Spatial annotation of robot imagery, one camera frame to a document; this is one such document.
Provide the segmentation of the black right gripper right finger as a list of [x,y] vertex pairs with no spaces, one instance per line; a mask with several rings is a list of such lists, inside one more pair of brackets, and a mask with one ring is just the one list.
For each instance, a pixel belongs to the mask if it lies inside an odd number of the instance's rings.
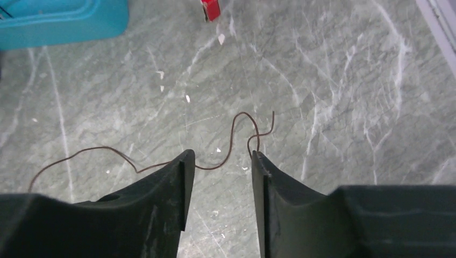
[[252,155],[262,257],[455,257],[455,187],[342,185],[319,193]]

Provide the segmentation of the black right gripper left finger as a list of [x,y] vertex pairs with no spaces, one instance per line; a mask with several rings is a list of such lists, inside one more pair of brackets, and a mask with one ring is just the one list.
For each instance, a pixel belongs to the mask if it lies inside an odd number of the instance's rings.
[[91,202],[1,195],[1,257],[176,257],[186,228],[195,153]]

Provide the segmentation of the red white small card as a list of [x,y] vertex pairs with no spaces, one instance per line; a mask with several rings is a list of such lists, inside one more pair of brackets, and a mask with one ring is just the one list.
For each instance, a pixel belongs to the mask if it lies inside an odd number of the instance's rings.
[[219,0],[201,0],[201,4],[206,22],[212,22],[220,16]]

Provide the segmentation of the teal plastic bin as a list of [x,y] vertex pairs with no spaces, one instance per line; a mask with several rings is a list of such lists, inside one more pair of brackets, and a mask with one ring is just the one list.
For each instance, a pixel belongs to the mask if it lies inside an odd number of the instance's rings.
[[128,0],[1,1],[1,50],[113,38],[128,22]]

